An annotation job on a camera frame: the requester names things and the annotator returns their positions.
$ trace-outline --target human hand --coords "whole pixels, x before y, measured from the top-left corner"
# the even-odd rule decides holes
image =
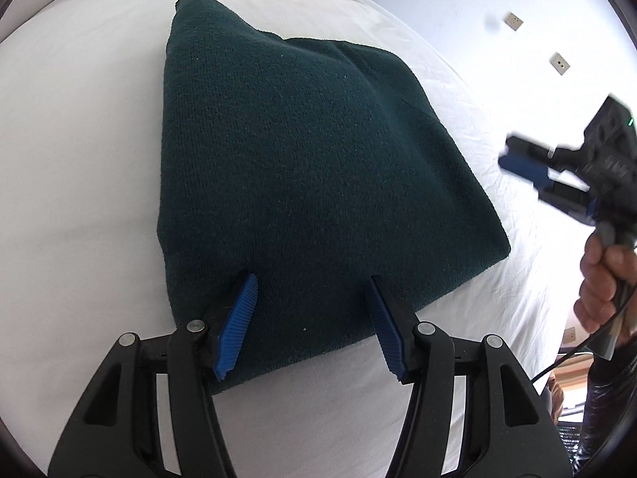
[[[637,255],[625,246],[611,246],[606,251],[601,240],[591,235],[584,247],[584,256],[580,263],[584,281],[580,287],[580,298],[573,307],[575,316],[582,327],[593,334],[606,323],[616,312],[613,297],[617,290],[616,278],[623,278],[630,284],[637,282]],[[631,298],[626,309],[626,318],[637,317],[637,296]],[[637,331],[630,331],[624,321],[622,331],[617,339],[617,346],[625,344]]]

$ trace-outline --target white wall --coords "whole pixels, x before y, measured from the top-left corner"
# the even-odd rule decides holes
[[[607,94],[637,113],[637,51],[606,0],[374,1],[448,60],[498,130],[578,146]],[[502,22],[509,12],[524,21],[517,32]],[[556,51],[571,65],[564,76],[549,64]],[[576,268],[590,230],[558,212],[551,218],[560,225],[556,231],[568,228],[572,235],[536,241],[559,243],[565,268]],[[570,307],[578,285],[570,278],[565,286]],[[574,316],[568,324],[577,324]]]

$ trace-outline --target white bed sheet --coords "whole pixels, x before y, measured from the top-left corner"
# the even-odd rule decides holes
[[[445,60],[369,0],[219,1],[282,37],[369,44],[410,66],[512,242],[506,261],[420,316],[452,336],[501,335],[530,374],[549,364],[587,230],[501,175],[506,132]],[[42,469],[117,337],[173,330],[155,224],[175,2],[56,0],[0,44],[0,416]],[[370,338],[215,402],[240,477],[377,478],[409,394]],[[457,411],[450,461],[460,441]]]

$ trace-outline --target black cable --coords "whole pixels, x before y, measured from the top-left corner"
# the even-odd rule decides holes
[[[538,373],[532,380],[532,383],[535,383],[538,379],[540,379],[542,376],[547,375],[547,373],[551,372],[551,370],[555,370],[557,367],[559,367],[563,362],[571,359],[576,353],[578,353],[580,350],[582,350],[584,347],[586,347],[586,345],[588,345],[589,343],[591,343],[591,341],[595,340],[597,337],[601,336],[604,332],[606,332],[606,330],[608,330],[608,328],[610,328],[610,326],[613,324],[613,322],[615,321],[615,318],[617,318],[620,314],[622,314],[626,308],[628,307],[628,304],[631,302],[631,300],[633,299],[633,297],[635,296],[635,293],[637,292],[637,287],[635,288],[635,290],[633,290],[632,293],[630,293],[629,297],[625,300],[625,302],[620,306],[620,308],[615,312],[615,314],[611,317],[611,319],[609,321],[607,321],[604,325],[602,325],[596,332],[594,332],[593,334],[590,335],[590,337],[588,337],[587,339],[585,339],[584,341],[582,341],[582,343],[580,343],[577,347],[575,347],[573,350],[569,351],[568,353],[566,353],[563,357],[561,357],[560,359],[558,359],[555,363],[553,363],[550,366],[547,366],[544,370],[542,370],[542,372]]]

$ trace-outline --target finger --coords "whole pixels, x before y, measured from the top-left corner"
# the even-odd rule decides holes
[[[604,264],[617,278],[637,282],[637,255],[626,246],[611,246],[604,254]]]
[[[622,325],[622,330],[617,337],[616,347],[619,348],[625,345],[631,340],[632,337],[633,335],[631,334],[630,329],[626,326],[626,324]]]
[[[590,237],[588,237],[586,244],[584,245],[584,258],[590,264],[599,264],[603,253],[604,248],[601,244],[599,236],[591,234]]]
[[[613,300],[617,291],[617,281],[610,271],[601,264],[591,266],[586,262],[580,265],[580,269],[584,275],[584,282],[597,298],[602,302]]]
[[[611,302],[600,300],[586,281],[580,287],[580,301],[588,317],[599,325],[605,324],[615,314],[615,306]]]
[[[582,324],[582,327],[584,327],[584,330],[589,334],[593,334],[600,328],[600,324],[598,324],[590,316],[588,316],[582,300],[578,300],[577,302],[575,302],[575,305],[573,306],[573,312],[575,313],[575,317]]]

